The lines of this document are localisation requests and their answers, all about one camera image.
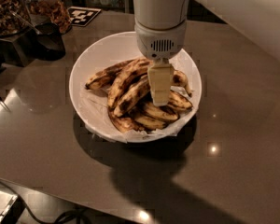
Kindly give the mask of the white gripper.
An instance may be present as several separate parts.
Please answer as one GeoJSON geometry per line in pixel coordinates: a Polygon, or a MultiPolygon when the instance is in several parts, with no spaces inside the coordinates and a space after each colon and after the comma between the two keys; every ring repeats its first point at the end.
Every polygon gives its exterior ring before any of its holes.
{"type": "Polygon", "coordinates": [[[137,46],[141,53],[154,60],[147,70],[150,94],[155,106],[167,105],[174,68],[168,59],[183,48],[186,20],[135,19],[137,46]]]}

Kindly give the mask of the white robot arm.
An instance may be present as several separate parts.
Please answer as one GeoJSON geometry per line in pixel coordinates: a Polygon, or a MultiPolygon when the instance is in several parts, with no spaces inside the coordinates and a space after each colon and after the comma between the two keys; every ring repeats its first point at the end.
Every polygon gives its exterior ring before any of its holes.
{"type": "MultiPolygon", "coordinates": [[[[185,40],[189,0],[133,0],[141,53],[153,61],[148,81],[156,106],[169,102],[169,60],[185,40]]],[[[195,0],[280,61],[280,0],[195,0]]]]}

